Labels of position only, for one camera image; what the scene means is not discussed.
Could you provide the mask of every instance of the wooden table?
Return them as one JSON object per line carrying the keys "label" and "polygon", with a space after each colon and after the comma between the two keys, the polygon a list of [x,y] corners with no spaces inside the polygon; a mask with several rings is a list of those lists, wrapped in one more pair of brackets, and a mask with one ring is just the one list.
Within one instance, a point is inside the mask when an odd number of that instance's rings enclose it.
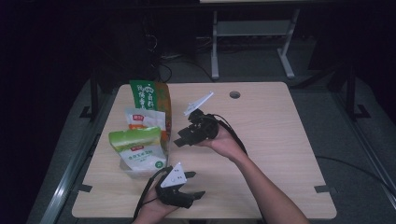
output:
{"label": "wooden table", "polygon": [[[222,115],[259,167],[308,218],[330,219],[336,210],[329,192],[317,193],[325,182],[297,110],[284,83],[189,83],[168,84],[172,101],[173,140],[189,125],[183,111],[189,102],[214,95],[201,106],[205,113]],[[230,97],[231,91],[240,98]],[[111,148],[109,132],[127,128],[125,106],[134,105],[129,85],[122,86],[83,181],[92,186],[80,191],[73,207],[75,217],[132,217],[147,180],[132,179],[119,167],[120,156]],[[182,162],[189,179],[183,192],[205,190],[190,209],[178,209],[169,218],[260,218],[245,179],[236,166],[206,147],[171,145],[169,161]]]}

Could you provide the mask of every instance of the person's left hand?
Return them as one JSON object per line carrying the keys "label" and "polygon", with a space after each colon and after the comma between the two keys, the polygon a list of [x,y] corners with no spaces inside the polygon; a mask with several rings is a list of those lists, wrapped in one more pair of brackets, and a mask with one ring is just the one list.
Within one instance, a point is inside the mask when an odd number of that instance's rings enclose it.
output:
{"label": "person's left hand", "polygon": [[155,187],[152,187],[143,201],[143,206],[140,209],[137,219],[134,224],[144,223],[144,224],[154,224],[163,220],[167,215],[177,210],[178,207],[173,205],[167,205],[162,203],[157,199],[157,192]]}

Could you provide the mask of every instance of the white triangular marker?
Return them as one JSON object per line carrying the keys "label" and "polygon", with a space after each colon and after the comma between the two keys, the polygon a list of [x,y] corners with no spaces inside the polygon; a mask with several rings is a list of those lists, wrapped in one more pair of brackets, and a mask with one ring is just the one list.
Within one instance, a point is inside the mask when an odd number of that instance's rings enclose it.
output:
{"label": "white triangular marker", "polygon": [[187,110],[184,111],[184,116],[188,116],[192,111],[198,109],[198,107],[200,107],[204,102],[206,102],[213,94],[214,94],[213,91],[211,91],[208,95],[202,97],[201,99],[189,103]]}
{"label": "white triangular marker", "polygon": [[187,178],[184,175],[184,171],[183,171],[183,167],[181,166],[181,163],[178,162],[171,171],[171,173],[169,173],[169,175],[161,183],[161,188],[168,188],[185,183],[187,183]]}

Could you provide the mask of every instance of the black hand-mounted device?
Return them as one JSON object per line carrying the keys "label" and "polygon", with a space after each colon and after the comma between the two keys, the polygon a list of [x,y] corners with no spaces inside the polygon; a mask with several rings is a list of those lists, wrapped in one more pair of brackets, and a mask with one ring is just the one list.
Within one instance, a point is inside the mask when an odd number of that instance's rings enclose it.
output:
{"label": "black hand-mounted device", "polygon": [[[166,172],[166,174],[160,178],[157,185],[155,186],[157,198],[149,199],[149,201],[144,203],[143,200],[146,198],[146,195],[149,192],[149,188],[151,187],[155,177],[163,172]],[[205,191],[188,194],[180,192],[178,190],[187,182],[187,178],[192,178],[195,176],[195,174],[195,172],[184,173],[183,167],[181,166],[180,162],[175,166],[175,168],[172,166],[168,166],[158,171],[148,180],[148,183],[143,190],[142,196],[137,203],[137,207],[134,210],[133,221],[137,218],[140,208],[144,204],[150,203],[157,199],[159,199],[164,204],[190,208],[193,201],[201,199],[202,196],[205,194]]]}
{"label": "black hand-mounted device", "polygon": [[[223,119],[225,122],[216,119],[216,117]],[[190,113],[189,122],[191,122],[191,125],[180,130],[178,132],[180,138],[174,141],[178,147],[183,147],[184,145],[192,146],[206,139],[216,138],[219,132],[219,125],[221,125],[231,134],[242,150],[247,153],[244,144],[236,135],[236,132],[222,116],[216,114],[204,114],[202,110],[196,109]]]}

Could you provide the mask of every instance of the red logo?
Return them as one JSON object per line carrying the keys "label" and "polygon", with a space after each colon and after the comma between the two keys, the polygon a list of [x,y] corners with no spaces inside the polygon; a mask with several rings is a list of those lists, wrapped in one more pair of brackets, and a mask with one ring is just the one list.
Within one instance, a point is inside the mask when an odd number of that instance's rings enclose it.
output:
{"label": "red logo", "polygon": [[133,119],[133,120],[140,120],[140,121],[142,121],[144,118],[145,118],[145,117],[142,116],[142,115],[133,115],[133,116],[132,116],[132,119]]}
{"label": "red logo", "polygon": [[143,149],[143,148],[144,148],[143,146],[131,147],[131,150],[132,150],[132,151],[137,151],[137,150],[140,150],[140,149]]}

